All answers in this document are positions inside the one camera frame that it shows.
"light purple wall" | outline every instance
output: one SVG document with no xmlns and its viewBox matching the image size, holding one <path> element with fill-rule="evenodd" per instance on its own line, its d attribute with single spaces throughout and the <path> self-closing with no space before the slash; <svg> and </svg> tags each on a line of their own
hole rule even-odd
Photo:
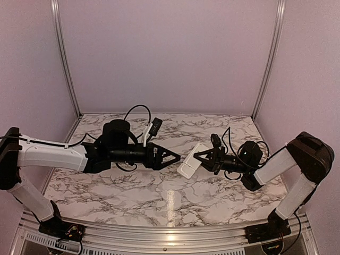
<svg viewBox="0 0 340 255">
<path fill-rule="evenodd" d="M 270 84 L 257 119 L 273 151 L 308 131 L 332 146 L 333 169 L 306 205 L 321 255 L 340 243 L 340 2 L 287 1 Z M 289 187 L 297 172 L 289 172 Z"/>
<path fill-rule="evenodd" d="M 277 1 L 60 2 L 84 112 L 250 115 L 269 54 Z"/>
<path fill-rule="evenodd" d="M 58 55 L 50 1 L 0 3 L 0 135 L 11 126 L 33 137 L 65 138 L 75 114 Z M 25 169 L 41 187 L 47 169 Z M 0 254 L 8 255 L 22 206 L 0 191 Z"/>
</svg>

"enclosure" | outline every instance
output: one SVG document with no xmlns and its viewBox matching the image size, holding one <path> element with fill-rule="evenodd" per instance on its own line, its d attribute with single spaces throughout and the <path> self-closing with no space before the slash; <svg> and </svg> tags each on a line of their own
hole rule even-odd
<svg viewBox="0 0 340 255">
<path fill-rule="evenodd" d="M 235 150 L 263 140 L 273 154 L 302 131 L 340 150 L 338 1 L 4 0 L 0 11 L 3 135 L 16 126 L 43 140 L 96 138 L 144 104 L 163 120 L 154 143 L 181 162 L 228 127 Z M 127 120 L 139 134 L 146 111 Z M 251 192 L 203 167 L 187 180 L 181 162 L 20 171 L 63 217 L 88 226 L 82 254 L 264 254 L 243 229 L 266 222 L 299 169 Z M 339 166 L 335 156 L 299 211 L 302 233 L 286 254 L 338 254 Z M 53 239 L 39 235 L 31 212 L 6 191 L 1 201 L 1 254 L 47 254 L 41 244 Z M 294 216 L 289 223 L 285 247 L 299 232 Z"/>
</svg>

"wire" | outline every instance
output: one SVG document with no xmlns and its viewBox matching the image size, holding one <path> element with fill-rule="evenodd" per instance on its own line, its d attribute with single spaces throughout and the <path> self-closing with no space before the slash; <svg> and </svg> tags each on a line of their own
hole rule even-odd
<svg viewBox="0 0 340 255">
<path fill-rule="evenodd" d="M 78 253 L 78 255 L 83 253 L 83 243 L 81 241 L 79 241 L 80 243 L 80 252 Z"/>
<path fill-rule="evenodd" d="M 229 148 L 228 148 L 228 145 L 225 143 L 225 141 L 223 140 L 223 137 L 224 137 L 224 135 L 225 135 L 225 133 L 226 133 L 227 131 L 225 131 L 224 132 L 224 134 L 223 134 L 223 136 L 222 136 L 222 142 L 223 142 L 223 144 L 224 144 L 224 146 L 225 146 L 225 148 L 226 148 L 226 152 L 225 152 L 225 154 L 228 154 L 228 152 L 229 152 Z"/>
<path fill-rule="evenodd" d="M 86 133 L 86 134 L 87 134 L 89 137 L 91 137 L 92 139 L 97 140 L 97 138 L 91 136 L 89 133 Z"/>
<path fill-rule="evenodd" d="M 301 235 L 301 230 L 302 230 L 301 221 L 300 221 L 299 217 L 297 216 L 296 211 L 295 211 L 294 215 L 296 216 L 297 220 L 299 221 L 299 233 L 297 234 L 297 237 L 294 240 L 294 242 L 286 250 L 284 250 L 283 252 L 280 253 L 281 255 L 286 253 L 298 241 L 298 239 Z"/>
<path fill-rule="evenodd" d="M 135 109 L 135 108 L 137 108 L 137 107 L 144 107 L 144 108 L 148 111 L 148 114 L 149 114 L 149 121 L 148 121 L 148 124 L 150 124 L 150 123 L 151 123 L 151 111 L 150 111 L 149 107 L 147 107 L 146 105 L 135 105 L 135 106 L 133 106 L 133 107 L 127 112 L 127 114 L 125 115 L 124 120 L 126 120 L 126 118 L 128 117 L 129 113 L 130 113 L 133 109 Z M 137 136 L 136 138 L 138 139 L 138 138 L 140 138 L 142 135 L 143 135 L 143 133 L 141 133 L 141 134 L 140 134 L 139 136 Z"/>
<path fill-rule="evenodd" d="M 84 140 L 85 140 L 87 135 L 89 137 L 91 137 L 92 139 L 95 139 L 93 136 L 91 136 L 88 133 L 86 133 L 80 141 L 78 141 L 76 143 L 73 143 L 73 144 L 67 144 L 67 143 L 59 144 L 59 143 L 44 142 L 44 141 L 37 141 L 37 140 L 30 140 L 29 142 L 37 143 L 37 144 L 40 144 L 40 145 L 49 145 L 49 146 L 55 146 L 55 147 L 65 147 L 65 146 L 67 146 L 68 148 L 72 148 L 72 147 L 75 147 L 75 146 L 81 144 L 82 142 L 84 142 Z M 18 139 L 18 140 L 21 140 L 21 141 L 28 142 L 28 139 L 23 138 L 23 137 L 12 137 L 12 136 L 0 137 L 0 139 L 7 139 L 7 138 L 9 138 L 9 139 Z"/>
<path fill-rule="evenodd" d="M 227 178 L 228 180 L 230 180 L 230 181 L 237 181 L 237 180 L 241 179 L 241 174 L 240 174 L 240 173 L 239 173 L 239 176 L 238 176 L 237 178 L 232 179 L 232 178 L 229 178 L 229 177 L 227 176 L 226 172 L 227 172 L 227 171 L 224 171 L 224 177 L 226 177 L 226 178 Z"/>
<path fill-rule="evenodd" d="M 34 216 L 34 218 L 37 220 L 37 222 L 38 222 L 39 224 L 41 224 L 41 221 L 38 219 L 37 215 L 36 215 L 34 212 L 32 212 L 32 211 L 31 211 L 31 213 L 33 214 L 33 216 Z"/>
<path fill-rule="evenodd" d="M 269 151 L 269 147 L 268 147 L 267 143 L 266 143 L 266 142 L 263 142 L 263 141 L 257 142 L 257 143 L 253 146 L 252 151 L 254 150 L 255 146 L 258 145 L 258 144 L 260 144 L 260 143 L 263 143 L 263 144 L 266 146 L 266 148 L 267 148 L 267 158 L 266 158 L 266 160 L 265 160 L 263 163 L 259 163 L 259 165 L 265 165 L 265 164 L 269 161 L 269 158 L 270 158 L 270 156 L 269 156 L 270 151 Z"/>
<path fill-rule="evenodd" d="M 229 146 L 230 146 L 230 149 L 232 150 L 232 152 L 233 152 L 233 154 L 235 155 L 235 157 L 243 164 L 243 165 L 245 165 L 245 166 L 247 166 L 247 167 L 249 167 L 249 168 L 251 168 L 251 169 L 259 169 L 259 168 L 261 168 L 262 166 L 257 166 L 257 167 L 253 167 L 253 166 L 250 166 L 250 165 L 248 165 L 247 163 L 245 163 L 239 156 L 238 156 L 238 154 L 235 152 L 235 150 L 233 149 L 233 146 L 232 146 L 232 140 L 231 140 L 231 128 L 230 127 L 228 127 L 227 129 L 226 129 L 226 131 L 223 133 L 223 135 L 222 135 L 222 141 L 223 141 L 223 143 L 224 143 L 224 145 L 226 146 L 226 143 L 225 143 L 225 141 L 224 141 L 224 136 L 225 136 L 225 134 L 228 132 L 228 138 L 229 138 Z"/>
<path fill-rule="evenodd" d="M 152 138 L 152 135 L 150 135 L 150 136 L 148 137 L 147 143 L 151 140 L 151 138 Z"/>
<path fill-rule="evenodd" d="M 118 164 L 118 162 L 116 163 L 116 166 L 117 166 L 120 170 L 122 170 L 122 171 L 124 171 L 124 172 L 132 172 L 132 171 L 135 171 L 135 170 L 137 169 L 137 164 L 134 163 L 133 165 L 134 165 L 134 169 L 133 169 L 133 170 L 127 170 L 127 169 L 123 168 L 122 166 L 120 166 L 120 165 Z"/>
</svg>

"marble surface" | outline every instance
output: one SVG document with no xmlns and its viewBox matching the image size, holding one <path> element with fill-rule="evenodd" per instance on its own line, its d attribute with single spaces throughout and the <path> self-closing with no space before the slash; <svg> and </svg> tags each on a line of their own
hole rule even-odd
<svg viewBox="0 0 340 255">
<path fill-rule="evenodd" d="M 85 115 L 71 142 L 88 132 L 98 137 L 106 122 L 120 114 Z M 246 116 L 153 114 L 164 122 L 152 141 L 182 156 L 201 142 L 211 148 L 210 134 L 222 135 L 230 126 L 235 150 L 246 140 L 260 141 L 253 121 Z M 143 131 L 145 114 L 127 119 L 135 134 Z M 135 226 L 203 226 L 267 218 L 286 195 L 280 177 L 256 192 L 240 181 L 213 175 L 200 167 L 191 179 L 182 177 L 176 163 L 161 171 L 138 165 L 126 173 L 115 166 L 99 174 L 57 169 L 45 196 L 54 200 L 62 216 L 108 224 Z"/>
</svg>

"white arm segment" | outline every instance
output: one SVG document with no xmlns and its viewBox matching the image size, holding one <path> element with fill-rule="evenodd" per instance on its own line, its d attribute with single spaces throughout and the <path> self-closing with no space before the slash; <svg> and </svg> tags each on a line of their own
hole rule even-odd
<svg viewBox="0 0 340 255">
<path fill-rule="evenodd" d="M 286 148 L 281 150 L 260 169 L 254 173 L 254 177 L 260 185 L 265 185 L 288 169 L 296 165 L 294 158 Z"/>
<path fill-rule="evenodd" d="M 46 221 L 53 217 L 53 207 L 51 202 L 45 198 L 34 185 L 20 174 L 21 183 L 17 183 L 13 188 L 7 190 L 20 202 L 27 206 L 41 221 Z"/>
<path fill-rule="evenodd" d="M 288 219 L 308 195 L 313 192 L 316 186 L 304 174 L 301 174 L 298 181 L 275 209 L 276 214 L 282 219 Z"/>
<path fill-rule="evenodd" d="M 68 148 L 67 143 L 57 143 L 65 147 L 50 146 L 33 142 L 19 141 L 22 150 L 19 151 L 18 166 L 50 166 L 83 171 L 87 158 L 84 146 Z"/>
</svg>

